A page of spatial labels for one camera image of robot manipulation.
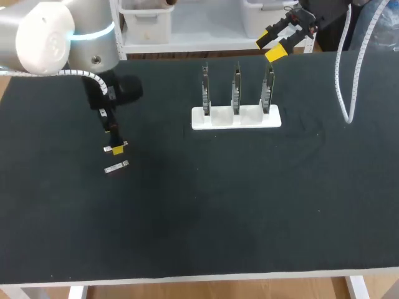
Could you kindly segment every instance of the shelf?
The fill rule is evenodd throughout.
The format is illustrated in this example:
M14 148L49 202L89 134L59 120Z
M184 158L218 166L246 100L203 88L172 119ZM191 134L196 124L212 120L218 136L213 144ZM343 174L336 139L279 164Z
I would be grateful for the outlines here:
M169 44L133 44L123 28L126 54L161 52L207 52L257 49L256 39L246 36L238 0L180 0L172 12Z

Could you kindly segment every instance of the white container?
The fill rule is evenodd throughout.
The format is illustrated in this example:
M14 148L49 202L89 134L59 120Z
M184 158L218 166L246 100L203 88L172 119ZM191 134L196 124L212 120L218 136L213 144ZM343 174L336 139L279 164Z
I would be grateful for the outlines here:
M119 12L124 15L127 34L135 44L167 44L171 36L171 6L166 9L129 9L132 2L119 0Z
M240 0L240 2L245 32L251 39L259 38L267 26L285 18L287 11L284 7L292 7L298 3L298 1L279 0Z

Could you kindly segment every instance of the white cable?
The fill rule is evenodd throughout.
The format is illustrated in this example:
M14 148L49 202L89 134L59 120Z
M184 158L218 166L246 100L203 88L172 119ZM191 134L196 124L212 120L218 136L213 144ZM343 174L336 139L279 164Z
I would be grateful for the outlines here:
M96 81L103 93L103 95L106 95L108 93L108 87L107 84L102 80L99 76L96 74L86 72L85 70L60 70L58 73L53 74L53 75L48 75L48 76L41 76L41 75L34 75L30 73L24 73L24 72L17 72L14 70L0 70L0 77L1 76L11 76L11 77L52 77L52 76L82 76L82 77L87 77L91 78L94 81Z
M365 34L365 37L363 39L362 45L360 47L360 52L357 57L356 61L356 66L355 66L355 74L353 76L353 85L352 85L352 99L350 101L350 108L349 108L349 116L345 107L344 100L342 98L341 94L341 89L339 85L339 65L340 65L340 60L341 60L341 53L342 53L342 48L344 47L344 42L348 33L349 29L349 24L350 24L350 18L352 15L352 8L349 5L349 9L347 12L347 19L345 21L345 27L344 31L342 33L341 40L339 42L338 46L338 51L337 51L337 58L335 60L335 90L337 91L337 98L339 105L342 110L342 114L344 116L345 121L350 124L353 121L353 116L355 114L355 107L356 107L356 99L357 99L357 90L358 90L358 83L359 83L359 76L360 76L360 69L362 68L362 63L363 63L363 58L367 49L368 42L372 36L375 24L377 23L378 19L381 16L382 11L384 10L385 6L387 6L389 0L382 0L380 3L379 7L375 11L375 14L370 22L370 25L368 25L367 32Z

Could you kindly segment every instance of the white holder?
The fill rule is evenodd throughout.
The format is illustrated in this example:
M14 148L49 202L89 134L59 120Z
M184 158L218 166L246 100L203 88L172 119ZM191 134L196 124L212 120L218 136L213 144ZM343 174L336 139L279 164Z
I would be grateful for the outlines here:
M203 107L194 107L191 127L194 130L279 128L281 118L277 105L270 105L269 113L263 113L261 101L259 105L241 105L239 115L234 115L232 106L212 107L209 116L204 115Z

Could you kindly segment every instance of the cable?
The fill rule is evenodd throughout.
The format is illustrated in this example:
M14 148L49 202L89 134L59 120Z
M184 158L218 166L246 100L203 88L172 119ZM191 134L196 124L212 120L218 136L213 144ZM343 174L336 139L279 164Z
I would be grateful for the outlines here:
M375 24L377 23L378 19L381 16L382 11L384 10L385 6L387 6L389 0L382 0L382 2L380 3L379 7L377 8L377 10L375 11L375 14L370 22L370 25L368 25L368 29L367 32L365 34L365 37L363 39L362 45L360 47L360 52L359 55L357 57L357 61L356 61L356 66L355 66L355 74L353 76L353 85L352 85L352 99L350 101L350 108L349 108L349 116L345 107L345 103L344 100L342 98L342 94L341 94L341 89L340 89L340 85L339 85L339 65L340 65L340 60L341 60L341 53L342 53L342 49L344 47L344 42L345 39L347 37L347 33L348 33L348 29L349 29L349 25L350 25L350 18L352 16L352 8L349 4L348 6L348 12L347 12L347 18L345 21L345 27L344 27L344 31L342 33L342 37L341 40L339 42L339 46L338 46L338 51L337 51L337 58L335 60L335 90L337 92L337 98L338 98L338 102L339 105L341 107L342 110L342 114L344 116L345 121L348 124L351 124L353 121L353 116L355 114L355 107L356 107L356 99L357 99L357 90L358 90L358 83L359 83L359 76L360 76L360 69L362 68L362 63L363 63L363 58L367 49L367 45L368 42L372 36Z
M107 84L102 80L98 75L86 72L85 70L60 70L58 73L53 75L34 75L30 73L18 72L14 70L0 70L0 77L1 76L11 76L11 77L52 77L52 76L82 76L88 77L96 81L103 93L106 95L108 93Z

